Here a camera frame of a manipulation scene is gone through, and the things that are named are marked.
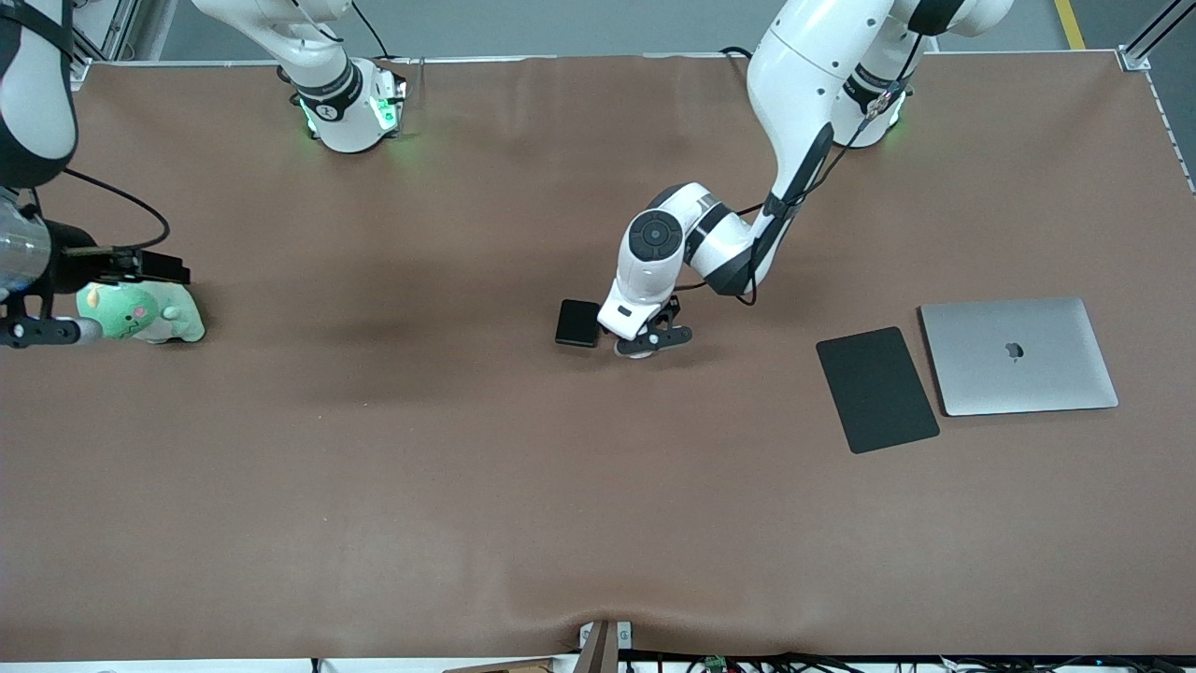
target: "robotic arm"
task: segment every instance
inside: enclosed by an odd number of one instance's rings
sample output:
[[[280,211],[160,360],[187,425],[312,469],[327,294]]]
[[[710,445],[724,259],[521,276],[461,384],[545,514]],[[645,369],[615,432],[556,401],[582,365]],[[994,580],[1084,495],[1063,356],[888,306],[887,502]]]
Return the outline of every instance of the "robotic arm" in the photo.
[[[395,73],[349,59],[327,22],[350,0],[193,0],[270,53],[286,73],[312,135],[337,152],[364,152],[398,131],[407,93]]]
[[[598,313],[620,336],[616,353],[645,357],[688,342],[688,329],[672,325],[677,302],[671,295],[683,263],[719,294],[755,292],[831,146],[872,145],[896,121],[925,48],[914,35],[978,35],[1011,5],[789,0],[748,67],[748,96],[777,164],[761,212],[749,225],[697,183],[658,195],[624,233],[615,281]],[[658,324],[661,314],[665,329]]]
[[[398,129],[401,78],[349,59],[323,22],[350,0],[195,0],[281,63],[315,135],[338,152],[368,149]],[[18,204],[20,189],[68,171],[78,143],[69,92],[72,0],[0,0],[0,345],[84,344],[100,326],[53,316],[54,295],[90,281],[187,283],[182,259],[134,246],[99,246],[84,230]],[[26,296],[41,298],[38,314]]]
[[[0,345],[81,344],[99,338],[96,320],[55,318],[54,294],[89,281],[187,282],[182,259],[138,246],[97,246],[86,231],[18,206],[18,189],[66,170],[78,143],[69,93],[71,0],[0,2]],[[41,298],[37,316],[25,298]]]

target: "black cable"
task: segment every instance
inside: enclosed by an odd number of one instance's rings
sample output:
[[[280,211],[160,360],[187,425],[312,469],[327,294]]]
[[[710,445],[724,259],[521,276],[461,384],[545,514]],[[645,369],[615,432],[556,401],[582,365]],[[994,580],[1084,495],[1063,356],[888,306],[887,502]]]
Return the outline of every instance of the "black cable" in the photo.
[[[378,57],[392,59],[393,56],[390,55],[390,49],[386,49],[386,44],[383,43],[382,37],[378,37],[378,31],[373,29],[373,24],[370,23],[370,19],[367,19],[366,16],[361,12],[361,7],[358,7],[356,1],[352,2],[352,5],[353,5],[353,11],[358,13],[358,18],[361,19],[361,23],[366,24],[366,27],[370,29],[370,35],[374,36],[374,42],[377,42],[378,48],[382,49],[382,55]]]
[[[141,198],[138,198],[133,194],[129,194],[128,191],[118,186],[112,186],[111,184],[104,182],[103,179],[97,179],[90,175],[81,173],[74,169],[71,167],[62,169],[62,172],[69,175],[71,177],[77,177],[84,182],[90,182],[91,184],[94,184],[100,189],[106,189],[108,191],[111,191],[117,196],[133,201],[134,203],[141,206],[147,213],[152,214],[158,220],[158,222],[161,224],[161,232],[148,240],[144,240],[141,243],[134,243],[132,245],[112,245],[112,247],[118,250],[144,250],[146,247],[152,247],[158,243],[161,243],[163,240],[166,239],[167,235],[170,235],[170,222],[166,220],[165,216],[163,216],[161,213],[158,212],[157,208],[154,208],[150,203],[142,201]]]
[[[901,72],[898,72],[897,78],[893,81],[901,82],[902,80],[905,79],[905,74],[909,73],[909,66],[914,63],[914,57],[917,55],[917,48],[921,47],[921,45],[922,45],[922,33],[920,32],[920,33],[917,33],[917,37],[914,39],[914,47],[910,48],[909,56],[905,57],[905,65],[903,65],[901,67]],[[826,166],[826,170],[823,171],[822,177],[819,177],[813,184],[811,184],[804,191],[801,191],[800,194],[798,194],[798,196],[794,198],[794,202],[799,202],[799,201],[804,200],[806,196],[808,196],[810,194],[813,194],[814,189],[818,189],[819,186],[823,185],[823,183],[826,182],[826,178],[830,177],[831,171],[835,170],[835,166],[838,165],[838,161],[843,158],[843,154],[846,154],[847,151],[852,148],[852,143],[855,142],[856,139],[860,137],[860,134],[864,133],[864,129],[867,128],[869,123],[871,123],[871,120],[866,120],[864,123],[860,124],[859,128],[855,129],[855,133],[852,134],[852,139],[848,140],[847,143],[843,145],[843,147],[838,151],[838,154],[835,155],[835,158],[831,160],[830,165]],[[764,203],[759,203],[759,204],[752,206],[750,208],[744,208],[743,210],[738,210],[736,214],[743,216],[743,215],[745,215],[748,213],[751,213],[751,212],[755,212],[755,210],[762,208],[763,206],[764,206]],[[758,292],[759,292],[759,288],[756,285],[756,268],[757,268],[756,267],[756,253],[759,251],[758,250],[758,245],[757,245],[758,243],[759,243],[759,238],[756,238],[756,239],[752,240],[751,253],[748,255],[748,273],[750,274],[750,277],[751,277],[751,298],[750,299],[744,299],[742,294],[737,294],[736,295],[736,299],[738,299],[739,302],[743,304],[743,305],[745,305],[745,306],[755,306],[756,305],[756,298],[758,296]],[[848,671],[849,673],[859,673],[858,669],[854,669],[850,666],[847,666],[846,663],[842,665],[842,666],[843,666],[843,669]],[[813,668],[819,668],[819,671],[822,671],[822,668],[819,666],[817,666],[817,665],[814,665]]]
[[[807,668],[813,668],[822,673],[832,673],[831,671],[828,669],[828,667],[837,668],[840,671],[846,671],[847,673],[862,673],[859,668],[854,668],[830,656],[822,656],[817,654],[797,654],[797,653],[788,653],[782,656],[788,657],[803,665],[803,667],[798,669],[798,673],[800,673],[801,671],[806,671]]]
[[[304,18],[306,18],[309,22],[311,22],[311,27],[313,27],[317,31],[319,31],[321,35],[323,35],[324,37],[327,37],[327,38],[329,38],[329,39],[331,39],[332,42],[336,42],[336,43],[344,42],[343,37],[336,37],[335,35],[329,35],[328,31],[325,31],[324,29],[319,27],[319,24],[317,24],[316,22],[313,22],[311,19],[311,17],[307,16],[307,12],[303,7],[299,6],[299,0],[291,0],[291,4],[294,5],[300,12],[303,12]]]
[[[719,49],[719,54],[722,54],[725,56],[730,56],[732,54],[739,54],[740,56],[748,59],[749,61],[751,60],[751,51],[744,49],[743,47],[724,47],[722,49]]]
[[[1112,665],[1116,667],[1130,668],[1136,673],[1151,673],[1149,667],[1117,656],[1073,656],[1057,663],[1049,665],[1036,665],[1033,661],[1025,661],[1023,659],[1013,659],[1006,662],[988,661],[976,657],[960,657],[957,660],[957,663],[960,666],[968,666],[968,668],[960,668],[960,673],[1055,673],[1063,667],[1080,666],[1086,661],[1092,661],[1093,663],[1099,662],[1097,663],[1098,666]]]

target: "laptop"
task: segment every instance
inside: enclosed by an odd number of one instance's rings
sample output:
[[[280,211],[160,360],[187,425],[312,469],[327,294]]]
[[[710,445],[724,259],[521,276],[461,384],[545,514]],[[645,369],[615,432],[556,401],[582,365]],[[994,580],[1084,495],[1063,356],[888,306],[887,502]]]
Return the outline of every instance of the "laptop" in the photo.
[[[919,310],[947,416],[1117,406],[1079,296]]]

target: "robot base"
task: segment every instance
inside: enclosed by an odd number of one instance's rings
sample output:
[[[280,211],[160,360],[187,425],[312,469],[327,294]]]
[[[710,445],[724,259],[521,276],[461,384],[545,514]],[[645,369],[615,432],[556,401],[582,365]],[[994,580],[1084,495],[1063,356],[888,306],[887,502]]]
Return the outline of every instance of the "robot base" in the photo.
[[[330,149],[347,154],[365,152],[384,137],[398,135],[407,99],[407,81],[403,78],[366,59],[352,61],[361,72],[364,86],[338,121],[323,118],[321,105],[310,110],[306,103],[300,103],[312,137],[319,139]]]

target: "brown table surface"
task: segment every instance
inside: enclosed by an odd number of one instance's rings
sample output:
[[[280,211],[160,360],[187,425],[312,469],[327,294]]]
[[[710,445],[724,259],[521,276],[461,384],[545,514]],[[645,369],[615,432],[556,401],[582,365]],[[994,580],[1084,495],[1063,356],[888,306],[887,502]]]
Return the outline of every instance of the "brown table surface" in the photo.
[[[273,68],[94,68],[75,165],[172,218],[210,330],[2,355],[0,659],[531,654],[596,617],[695,651],[1196,651],[1196,201],[1111,53],[927,59],[756,307],[691,292],[696,342],[646,362],[554,345],[657,191],[763,196],[742,63],[428,66],[362,155]],[[897,324],[933,392],[917,305],[1061,294],[1119,409],[848,451],[817,342]]]

